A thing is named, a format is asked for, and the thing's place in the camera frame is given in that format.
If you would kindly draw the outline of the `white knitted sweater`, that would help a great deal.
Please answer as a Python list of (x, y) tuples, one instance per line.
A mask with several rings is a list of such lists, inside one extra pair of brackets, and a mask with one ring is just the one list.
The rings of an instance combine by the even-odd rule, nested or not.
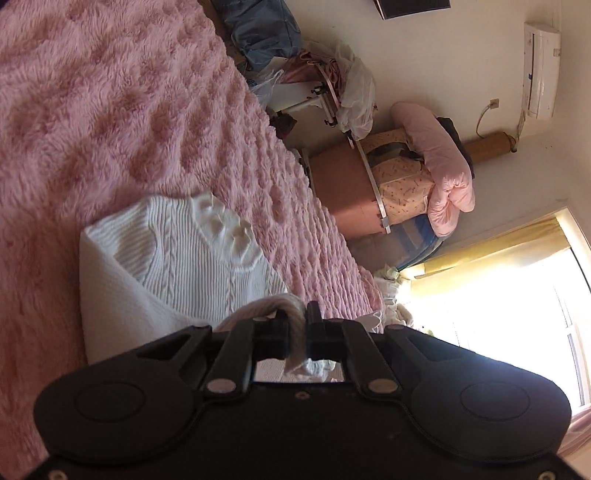
[(308, 358), (304, 302), (267, 261), (252, 225), (211, 193), (148, 197), (87, 227), (79, 280), (90, 363), (186, 327), (227, 331), (284, 309), (290, 356), (264, 362), (257, 377), (322, 382), (335, 370), (335, 362)]

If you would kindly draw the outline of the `pink clothes on table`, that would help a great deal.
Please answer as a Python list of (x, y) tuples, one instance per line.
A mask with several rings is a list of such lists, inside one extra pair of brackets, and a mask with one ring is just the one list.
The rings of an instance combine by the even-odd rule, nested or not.
[(342, 94), (345, 80), (338, 61), (332, 56), (302, 50), (297, 56), (288, 59), (281, 69), (283, 75), (280, 83), (324, 82), (332, 85), (338, 97)]

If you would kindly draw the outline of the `blue striped storage bag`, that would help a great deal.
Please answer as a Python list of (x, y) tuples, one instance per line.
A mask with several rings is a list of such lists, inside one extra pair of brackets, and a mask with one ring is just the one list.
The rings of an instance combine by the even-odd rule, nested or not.
[(391, 227), (391, 234), (397, 241), (394, 266), (398, 270), (423, 263), (445, 242), (438, 237), (426, 214), (419, 215)]

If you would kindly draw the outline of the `patterned beige storage bag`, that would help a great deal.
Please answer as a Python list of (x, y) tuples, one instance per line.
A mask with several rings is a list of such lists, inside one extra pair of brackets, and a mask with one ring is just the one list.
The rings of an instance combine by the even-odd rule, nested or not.
[(397, 225), (426, 214), (435, 182), (406, 131), (370, 135), (361, 147), (388, 223)]

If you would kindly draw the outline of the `pink quilt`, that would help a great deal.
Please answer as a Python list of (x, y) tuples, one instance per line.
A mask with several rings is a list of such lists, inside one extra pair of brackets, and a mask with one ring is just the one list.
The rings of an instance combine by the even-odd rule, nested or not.
[(447, 238), (456, 230), (460, 214), (470, 213), (476, 206), (469, 164), (431, 110), (416, 103), (398, 102), (391, 107), (391, 115), (431, 174), (435, 186), (427, 215), (434, 233)]

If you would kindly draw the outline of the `yellow curtain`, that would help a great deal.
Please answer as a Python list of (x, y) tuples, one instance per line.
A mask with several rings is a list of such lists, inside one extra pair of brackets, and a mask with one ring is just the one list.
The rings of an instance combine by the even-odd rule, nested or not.
[(463, 249), (430, 258), (407, 269), (412, 280), (464, 274), (495, 265), (529, 265), (569, 249), (558, 220), (547, 218)]

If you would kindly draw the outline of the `rolled brown mat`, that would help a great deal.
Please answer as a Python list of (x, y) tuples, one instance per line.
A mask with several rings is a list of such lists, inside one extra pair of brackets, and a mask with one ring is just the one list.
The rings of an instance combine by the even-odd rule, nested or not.
[(516, 139), (506, 132), (496, 132), (484, 138), (479, 138), (465, 145), (474, 164), (499, 158), (512, 153)]

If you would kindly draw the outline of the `white folding table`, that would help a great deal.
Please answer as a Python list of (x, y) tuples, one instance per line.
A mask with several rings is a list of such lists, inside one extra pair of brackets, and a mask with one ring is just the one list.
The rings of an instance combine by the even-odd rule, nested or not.
[[(331, 84), (318, 81), (283, 84), (280, 83), (283, 69), (280, 67), (277, 73), (279, 77), (273, 85), (270, 100), (266, 106), (271, 114), (294, 117), (297, 113), (315, 108), (322, 113), (322, 121), (325, 126), (341, 130), (337, 120), (339, 97), (332, 90)], [(351, 134), (344, 133), (344, 135), (353, 142)]]

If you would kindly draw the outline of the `white plastic bag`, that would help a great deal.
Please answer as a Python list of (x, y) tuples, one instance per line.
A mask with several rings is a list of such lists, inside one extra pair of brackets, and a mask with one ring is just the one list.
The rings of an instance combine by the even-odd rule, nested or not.
[(335, 61), (341, 74), (337, 120), (342, 132), (355, 141), (365, 139), (373, 129), (377, 88), (372, 72), (349, 45), (335, 43)]

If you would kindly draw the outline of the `pink fluffy bed blanket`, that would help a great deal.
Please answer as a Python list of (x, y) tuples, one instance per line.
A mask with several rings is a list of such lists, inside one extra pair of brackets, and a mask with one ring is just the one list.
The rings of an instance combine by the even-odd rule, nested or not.
[(82, 366), (78, 245), (159, 194), (209, 191), (291, 292), (379, 309), (304, 170), (195, 1), (11, 1), (1, 10), (1, 473), (45, 458), (34, 400)]

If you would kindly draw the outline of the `dark blue bag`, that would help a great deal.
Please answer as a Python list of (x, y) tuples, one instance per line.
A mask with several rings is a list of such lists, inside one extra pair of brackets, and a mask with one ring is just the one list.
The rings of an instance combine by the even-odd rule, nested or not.
[(219, 0), (212, 5), (252, 71), (303, 49), (300, 27), (283, 0)]

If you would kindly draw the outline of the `white air conditioner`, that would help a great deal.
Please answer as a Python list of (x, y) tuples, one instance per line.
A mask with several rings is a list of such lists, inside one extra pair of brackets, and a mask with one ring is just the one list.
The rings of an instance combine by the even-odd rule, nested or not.
[(550, 120), (558, 90), (562, 35), (543, 23), (524, 24), (523, 101), (525, 113)]

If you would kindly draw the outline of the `black wall television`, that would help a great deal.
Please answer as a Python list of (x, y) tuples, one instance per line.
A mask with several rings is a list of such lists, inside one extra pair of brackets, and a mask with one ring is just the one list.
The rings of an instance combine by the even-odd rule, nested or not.
[(450, 0), (375, 0), (374, 3), (384, 20), (446, 10), (451, 7)]

